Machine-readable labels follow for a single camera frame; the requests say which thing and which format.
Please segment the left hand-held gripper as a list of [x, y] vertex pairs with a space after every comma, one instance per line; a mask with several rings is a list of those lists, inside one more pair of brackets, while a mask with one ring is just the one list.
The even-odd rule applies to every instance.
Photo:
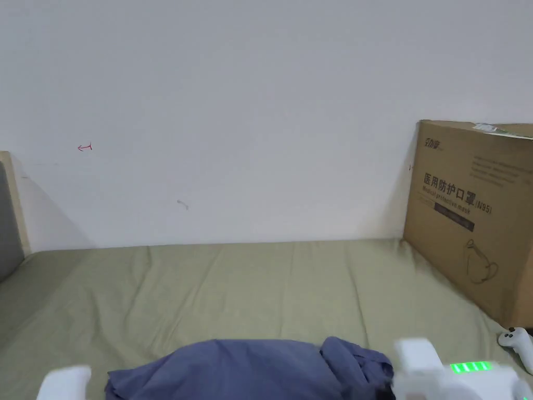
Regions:
[[91, 375], [89, 366], [52, 370], [43, 379], [36, 399], [87, 399]]

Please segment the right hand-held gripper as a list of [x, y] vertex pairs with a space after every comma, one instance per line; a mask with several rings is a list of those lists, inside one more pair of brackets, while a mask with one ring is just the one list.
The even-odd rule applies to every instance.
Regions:
[[445, 365], [425, 338], [395, 342], [400, 369], [396, 399], [532, 399], [532, 388], [509, 365], [472, 361]]

